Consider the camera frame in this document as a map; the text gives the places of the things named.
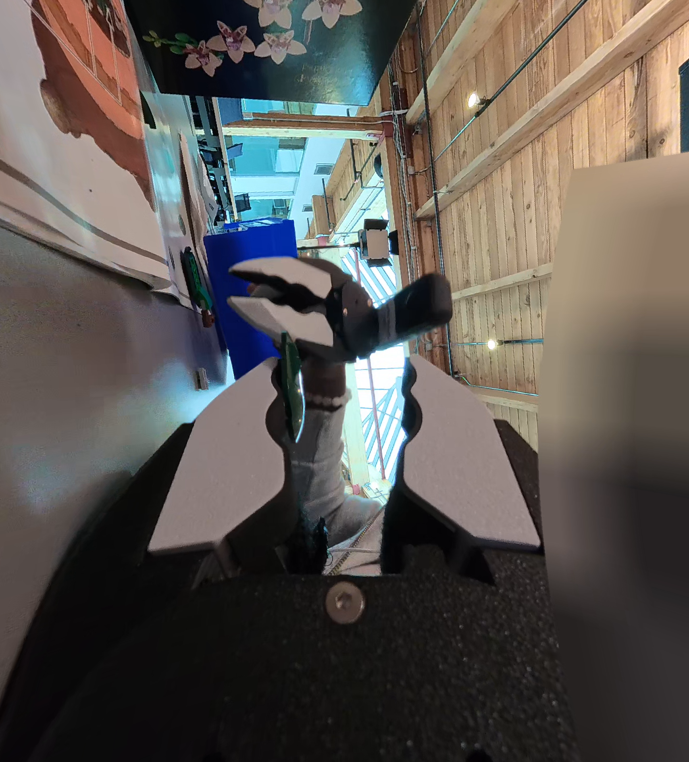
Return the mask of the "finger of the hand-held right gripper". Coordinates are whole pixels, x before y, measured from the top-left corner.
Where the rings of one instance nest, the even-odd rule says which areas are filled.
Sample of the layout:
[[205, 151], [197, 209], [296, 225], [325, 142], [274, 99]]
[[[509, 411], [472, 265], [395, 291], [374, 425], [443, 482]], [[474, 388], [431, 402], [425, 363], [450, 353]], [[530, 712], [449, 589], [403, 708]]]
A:
[[324, 301], [348, 282], [348, 274], [340, 267], [314, 258], [255, 258], [234, 264], [228, 272], [253, 284], [254, 294], [266, 287], [277, 295], [301, 300]]
[[281, 333], [286, 331], [301, 353], [338, 352], [325, 301], [314, 302], [301, 310], [267, 297], [231, 296], [227, 303], [252, 327], [278, 343]]

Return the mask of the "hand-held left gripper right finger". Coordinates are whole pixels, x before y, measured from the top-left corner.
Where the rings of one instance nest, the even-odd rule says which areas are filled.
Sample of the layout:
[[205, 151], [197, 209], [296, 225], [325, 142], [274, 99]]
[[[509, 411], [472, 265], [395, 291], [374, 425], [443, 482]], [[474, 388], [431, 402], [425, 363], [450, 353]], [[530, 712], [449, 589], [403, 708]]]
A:
[[483, 546], [536, 551], [541, 539], [487, 405], [425, 358], [407, 358], [395, 489]]

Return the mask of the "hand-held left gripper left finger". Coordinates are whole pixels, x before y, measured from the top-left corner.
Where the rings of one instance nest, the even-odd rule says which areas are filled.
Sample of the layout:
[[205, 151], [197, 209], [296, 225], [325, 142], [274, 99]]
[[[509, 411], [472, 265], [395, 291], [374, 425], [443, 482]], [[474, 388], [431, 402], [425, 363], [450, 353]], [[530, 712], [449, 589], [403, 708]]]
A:
[[227, 544], [241, 572], [286, 571], [299, 508], [281, 443], [277, 363], [265, 360], [196, 417], [149, 540], [152, 555]]

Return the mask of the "person's right forearm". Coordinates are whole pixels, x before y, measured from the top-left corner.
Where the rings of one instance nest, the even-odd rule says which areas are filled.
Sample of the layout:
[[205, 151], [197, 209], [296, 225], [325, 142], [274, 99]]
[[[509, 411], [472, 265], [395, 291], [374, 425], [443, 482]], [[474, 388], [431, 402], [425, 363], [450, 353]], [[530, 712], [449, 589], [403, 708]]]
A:
[[306, 393], [303, 432], [290, 448], [292, 482], [302, 516], [311, 529], [323, 520], [330, 548], [350, 547], [383, 509], [376, 499], [346, 491], [341, 458], [349, 399], [349, 391], [339, 398]]

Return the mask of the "person's right hand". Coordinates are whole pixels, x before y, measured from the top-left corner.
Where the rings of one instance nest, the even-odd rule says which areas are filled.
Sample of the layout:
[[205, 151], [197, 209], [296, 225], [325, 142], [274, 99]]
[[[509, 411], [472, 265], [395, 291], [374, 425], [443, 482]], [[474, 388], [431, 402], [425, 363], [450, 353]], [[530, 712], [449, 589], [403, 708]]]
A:
[[346, 363], [310, 357], [306, 369], [306, 389], [312, 395], [324, 398], [345, 396], [348, 391], [346, 367]]

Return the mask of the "studio light on stand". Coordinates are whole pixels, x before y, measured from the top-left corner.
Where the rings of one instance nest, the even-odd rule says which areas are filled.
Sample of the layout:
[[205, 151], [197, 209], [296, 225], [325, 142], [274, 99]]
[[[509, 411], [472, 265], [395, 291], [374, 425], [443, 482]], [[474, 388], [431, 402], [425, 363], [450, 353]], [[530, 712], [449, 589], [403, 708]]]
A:
[[358, 249], [359, 260], [368, 267], [390, 266], [399, 255], [398, 234], [385, 219], [367, 218], [358, 231]]

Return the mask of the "green circuit board on table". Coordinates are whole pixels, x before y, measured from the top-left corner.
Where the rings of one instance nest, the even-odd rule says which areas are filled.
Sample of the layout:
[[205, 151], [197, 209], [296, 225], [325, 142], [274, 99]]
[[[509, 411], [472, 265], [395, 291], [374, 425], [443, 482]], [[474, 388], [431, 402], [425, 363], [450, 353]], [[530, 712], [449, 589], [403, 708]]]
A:
[[193, 307], [200, 313], [203, 327], [210, 329], [215, 324], [214, 302], [203, 279], [197, 257], [192, 248], [187, 246], [181, 251], [180, 258], [188, 296]]

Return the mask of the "black orchid print box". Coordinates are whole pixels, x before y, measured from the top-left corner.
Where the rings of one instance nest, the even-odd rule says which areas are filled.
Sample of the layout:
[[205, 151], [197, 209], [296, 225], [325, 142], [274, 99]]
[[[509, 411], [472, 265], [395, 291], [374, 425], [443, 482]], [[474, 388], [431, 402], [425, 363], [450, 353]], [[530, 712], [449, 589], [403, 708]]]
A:
[[414, 1], [125, 1], [162, 93], [366, 106]]

